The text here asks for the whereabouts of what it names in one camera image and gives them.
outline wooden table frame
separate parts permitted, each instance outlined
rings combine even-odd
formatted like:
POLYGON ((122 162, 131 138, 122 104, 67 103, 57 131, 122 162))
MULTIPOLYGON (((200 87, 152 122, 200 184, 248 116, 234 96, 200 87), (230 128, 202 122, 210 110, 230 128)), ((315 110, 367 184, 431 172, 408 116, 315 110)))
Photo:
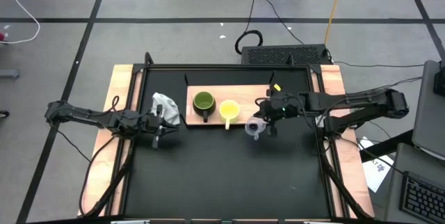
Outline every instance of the wooden table frame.
MULTIPOLYGON (((120 101, 116 106, 117 110, 125 109, 126 107, 131 110, 137 110, 139 92, 142 86, 141 81, 143 80, 143 73, 137 72, 135 74, 132 74, 133 68, 133 65, 114 66, 110 85, 108 87, 104 110, 107 110, 111 107, 111 101, 116 95, 120 97, 120 101), (134 79, 134 89, 132 90, 133 92, 130 93, 130 81, 133 75, 135 75, 136 77, 134 79)), ((339 66, 322 65, 321 76, 323 78, 322 84, 324 85, 324 90, 326 93, 331 95, 341 95, 345 93, 339 66)), ((312 74, 312 83, 314 91, 320 91, 318 78, 315 73, 312 74)), ((331 115, 342 116, 348 113, 349 110, 343 109, 333 111, 331 112, 331 115)), ((108 141, 110 137, 110 131, 106 129, 100 129, 97 133, 93 154, 103 144, 105 144, 105 142, 108 141)), ((352 129, 347 129, 343 133, 342 137, 351 141, 356 141, 355 132, 352 129)), ((116 161, 118 161, 118 158, 120 158, 119 162, 120 165, 122 165, 127 156, 129 140, 125 140, 123 142, 123 145, 121 145, 120 147, 123 148, 121 157, 116 157, 119 148, 118 143, 119 141, 117 139, 112 141, 110 145, 103 149, 101 154, 97 155, 93 165, 91 165, 88 181, 85 187, 85 191, 82 195, 82 205, 84 212, 87 212, 94 206, 96 201, 102 196, 103 192, 110 184, 113 174, 113 168, 115 167, 114 164, 116 161)), ((336 148, 344 185, 350 191, 354 199, 360 204, 360 206, 362 206, 363 210, 367 214, 374 216, 358 147, 347 141, 337 141, 336 148)), ((332 163, 332 157, 329 153, 328 159, 332 163)), ((115 190, 112 205, 108 206, 109 213, 111 215, 117 215, 120 212, 120 203, 123 195, 122 192, 124 191, 123 181, 124 179, 120 182, 119 186, 115 190)), ((341 198, 339 197, 339 192, 332 181, 331 188, 332 197, 334 200, 335 215, 338 217, 343 217, 341 198)), ((354 213, 351 210, 349 211, 349 213, 351 217, 355 217, 354 213)))

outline crumpled towel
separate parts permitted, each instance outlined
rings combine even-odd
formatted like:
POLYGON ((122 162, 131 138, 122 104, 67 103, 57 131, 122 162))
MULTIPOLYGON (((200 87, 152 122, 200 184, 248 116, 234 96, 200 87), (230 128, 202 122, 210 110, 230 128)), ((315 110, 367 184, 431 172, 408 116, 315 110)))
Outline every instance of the crumpled towel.
POLYGON ((156 115, 156 108, 160 104, 162 105, 162 114, 161 117, 164 120, 172 125, 179 125, 179 109, 176 105, 175 101, 167 97, 166 95, 162 95, 160 93, 153 94, 153 106, 152 113, 156 115))

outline green mug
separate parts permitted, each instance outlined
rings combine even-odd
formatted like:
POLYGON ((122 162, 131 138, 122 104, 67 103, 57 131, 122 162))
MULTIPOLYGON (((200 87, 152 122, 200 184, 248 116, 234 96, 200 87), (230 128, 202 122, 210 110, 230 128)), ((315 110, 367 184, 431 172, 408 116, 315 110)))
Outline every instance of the green mug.
POLYGON ((216 109, 215 98, 209 92, 199 92, 193 98, 193 110, 199 116, 204 118, 204 123, 207 123, 209 116, 216 109))

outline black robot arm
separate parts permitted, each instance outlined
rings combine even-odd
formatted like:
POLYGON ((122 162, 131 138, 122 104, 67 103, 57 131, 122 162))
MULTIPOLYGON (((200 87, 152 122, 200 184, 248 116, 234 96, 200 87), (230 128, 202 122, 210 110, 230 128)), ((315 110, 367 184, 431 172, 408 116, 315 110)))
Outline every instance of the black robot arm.
POLYGON ((92 111, 72 106, 67 102, 57 101, 48 104, 45 118, 50 124, 57 122, 80 122, 106 128, 113 136, 120 138, 134 138, 139 134, 152 134, 152 147, 157 148, 160 138, 166 134, 177 131, 178 127, 166 122, 161 117, 162 105, 156 108, 156 115, 147 112, 139 115, 132 110, 108 110, 105 112, 92 111))
POLYGON ((267 90, 267 97, 257 99, 259 111, 253 116, 261 118, 276 134, 275 122, 292 117, 323 117, 323 135, 338 138, 348 127, 360 127, 366 121, 379 117, 400 119, 405 117, 408 106, 404 94, 393 89, 329 95, 327 93, 285 93, 277 86, 267 90), (357 109, 342 117, 329 116, 332 109, 357 109))

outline white paper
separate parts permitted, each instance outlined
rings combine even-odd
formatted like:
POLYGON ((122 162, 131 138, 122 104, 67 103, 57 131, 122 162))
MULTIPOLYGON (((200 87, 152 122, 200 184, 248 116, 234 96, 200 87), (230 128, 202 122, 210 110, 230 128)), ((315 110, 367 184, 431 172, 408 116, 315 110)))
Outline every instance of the white paper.
MULTIPOLYGON (((368 141, 366 139, 366 137, 363 137, 363 140, 360 141, 360 144, 362 144, 362 146, 365 148, 371 147, 372 145, 374 145, 371 141, 368 141)), ((394 161, 391 160, 391 158, 389 158, 387 155, 384 155, 379 158, 386 161, 387 163, 391 164, 391 166, 394 163, 394 161)), ((363 163, 362 165, 363 165, 364 175, 366 177, 366 183, 368 184, 368 187, 374 193, 377 193, 379 186, 383 182, 383 179, 385 178, 385 176, 387 175, 387 173, 389 172, 391 167, 379 159, 367 161, 367 162, 363 163)))

